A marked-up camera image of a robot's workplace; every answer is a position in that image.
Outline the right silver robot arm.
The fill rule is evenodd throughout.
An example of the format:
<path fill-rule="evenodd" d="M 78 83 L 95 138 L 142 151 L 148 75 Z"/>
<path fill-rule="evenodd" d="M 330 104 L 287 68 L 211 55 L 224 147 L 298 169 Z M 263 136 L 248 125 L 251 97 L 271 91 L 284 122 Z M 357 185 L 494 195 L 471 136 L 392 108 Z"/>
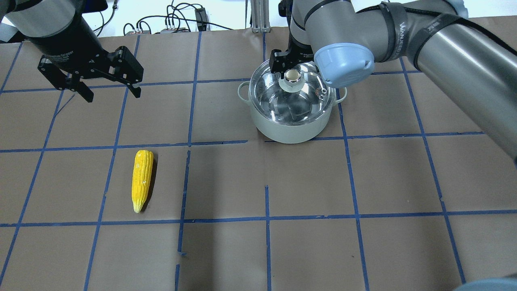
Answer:
<path fill-rule="evenodd" d="M 271 72 L 313 61 L 325 84 L 345 88 L 376 63 L 405 56 L 516 159 L 516 50 L 470 21 L 462 0 L 381 2 L 360 11 L 350 0 L 283 0 L 280 13 L 289 42 L 271 52 Z"/>

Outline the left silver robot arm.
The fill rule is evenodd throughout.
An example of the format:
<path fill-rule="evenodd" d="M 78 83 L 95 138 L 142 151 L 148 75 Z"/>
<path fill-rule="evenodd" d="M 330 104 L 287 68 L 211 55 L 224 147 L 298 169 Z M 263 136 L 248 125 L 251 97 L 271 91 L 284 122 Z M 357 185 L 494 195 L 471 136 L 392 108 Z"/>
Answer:
<path fill-rule="evenodd" d="M 144 68 L 126 46 L 105 50 L 70 0 L 2 0 L 6 17 L 42 53 L 37 69 L 57 90 L 70 90 L 92 102 L 87 79 L 125 85 L 140 98 Z"/>

